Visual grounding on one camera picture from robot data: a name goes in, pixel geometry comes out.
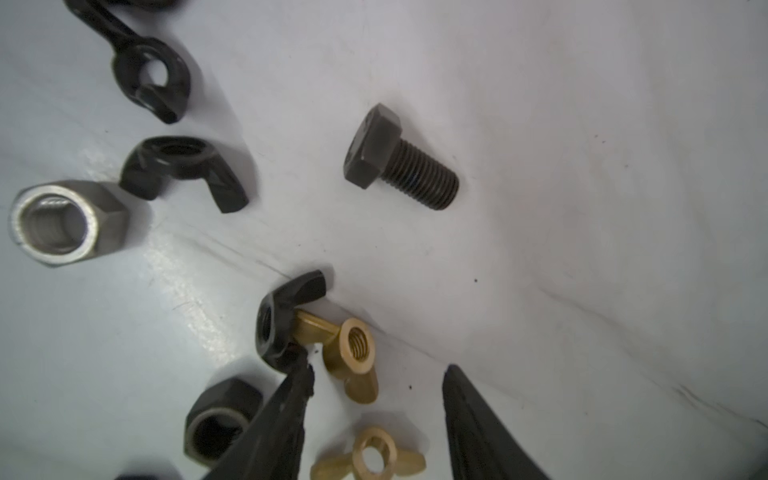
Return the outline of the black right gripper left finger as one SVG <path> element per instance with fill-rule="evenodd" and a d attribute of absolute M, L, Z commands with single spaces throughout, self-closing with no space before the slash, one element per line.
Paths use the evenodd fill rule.
<path fill-rule="evenodd" d="M 206 475 L 208 479 L 296 480 L 315 373 L 301 353 L 266 406 Z"/>

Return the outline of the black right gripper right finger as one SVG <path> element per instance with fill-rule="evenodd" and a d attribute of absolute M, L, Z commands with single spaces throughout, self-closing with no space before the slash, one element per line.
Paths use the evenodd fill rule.
<path fill-rule="evenodd" d="M 459 366 L 448 366 L 442 395 L 455 479 L 548 479 Z"/>

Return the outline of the brass wing nut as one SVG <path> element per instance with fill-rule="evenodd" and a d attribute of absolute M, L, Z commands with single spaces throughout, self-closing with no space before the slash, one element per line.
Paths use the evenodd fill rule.
<path fill-rule="evenodd" d="M 328 373 L 343 382 L 347 397 L 358 404 L 372 404 L 379 395 L 375 370 L 376 345 L 369 326 L 357 318 L 336 325 L 298 309 L 292 335 L 300 345 L 322 345 Z"/>
<path fill-rule="evenodd" d="M 402 448 L 389 432 L 372 426 L 357 435 L 350 452 L 317 461 L 310 478 L 385 480 L 415 476 L 426 469 L 422 453 Z"/>

